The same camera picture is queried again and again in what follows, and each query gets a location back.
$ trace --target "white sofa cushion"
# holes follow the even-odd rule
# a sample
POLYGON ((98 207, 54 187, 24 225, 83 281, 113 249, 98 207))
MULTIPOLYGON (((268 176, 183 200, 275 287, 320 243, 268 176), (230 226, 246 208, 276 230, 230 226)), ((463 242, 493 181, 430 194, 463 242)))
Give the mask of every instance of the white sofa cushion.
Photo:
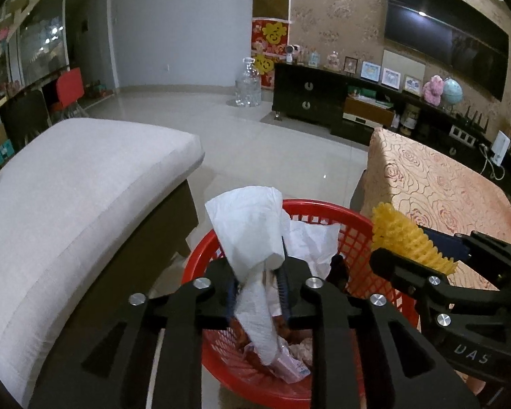
POLYGON ((89 286, 203 157, 189 133, 71 119, 0 171, 0 379, 22 406, 89 286))

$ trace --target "floral patterned tablecloth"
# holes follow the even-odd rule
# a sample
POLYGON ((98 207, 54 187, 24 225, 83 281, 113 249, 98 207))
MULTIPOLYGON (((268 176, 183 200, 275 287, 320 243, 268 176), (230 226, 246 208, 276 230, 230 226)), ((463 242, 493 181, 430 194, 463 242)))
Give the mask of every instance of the floral patterned tablecloth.
MULTIPOLYGON (((511 205, 499 187, 436 150, 381 128, 369 145, 361 214, 371 217, 380 202, 439 232, 478 230, 511 244, 511 205)), ((449 279, 457 286, 494 289, 463 263, 449 279)))

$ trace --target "white cable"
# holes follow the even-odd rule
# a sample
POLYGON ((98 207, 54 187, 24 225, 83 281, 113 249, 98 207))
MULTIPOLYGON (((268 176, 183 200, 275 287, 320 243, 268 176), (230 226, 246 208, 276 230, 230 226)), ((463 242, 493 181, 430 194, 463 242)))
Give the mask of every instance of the white cable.
POLYGON ((501 168, 501 170, 503 171, 503 175, 501 176, 501 178, 496 177, 496 172, 494 171, 494 164, 492 163, 492 160, 490 158, 488 158, 488 154, 486 153, 486 146, 479 145, 479 151, 481 151, 481 154, 483 154, 483 157, 484 157, 483 170, 481 170, 481 172, 479 172, 479 174, 482 175, 484 170, 486 169, 486 164, 490 163, 491 170, 492 170, 492 177, 494 178, 494 180, 496 180, 496 181, 503 180, 505 177, 505 169, 502 166, 499 166, 501 168))

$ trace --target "pink stuffed toy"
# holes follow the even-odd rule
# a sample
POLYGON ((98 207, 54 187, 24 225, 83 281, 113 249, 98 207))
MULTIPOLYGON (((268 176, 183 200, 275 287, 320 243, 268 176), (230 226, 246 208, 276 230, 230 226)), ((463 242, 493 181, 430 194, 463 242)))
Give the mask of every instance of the pink stuffed toy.
POLYGON ((424 100, 434 106, 439 106, 441 103, 441 95, 443 94, 443 87, 445 82, 439 75, 434 75, 422 88, 424 100))

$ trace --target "red poster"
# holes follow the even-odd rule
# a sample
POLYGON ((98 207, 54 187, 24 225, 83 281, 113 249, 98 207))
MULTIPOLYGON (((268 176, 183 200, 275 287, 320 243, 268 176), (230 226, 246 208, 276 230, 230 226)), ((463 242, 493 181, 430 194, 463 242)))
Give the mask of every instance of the red poster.
POLYGON ((288 44, 289 22, 275 18, 254 18, 252 20, 252 57, 261 74, 263 88, 275 85, 275 63, 285 60, 288 44))

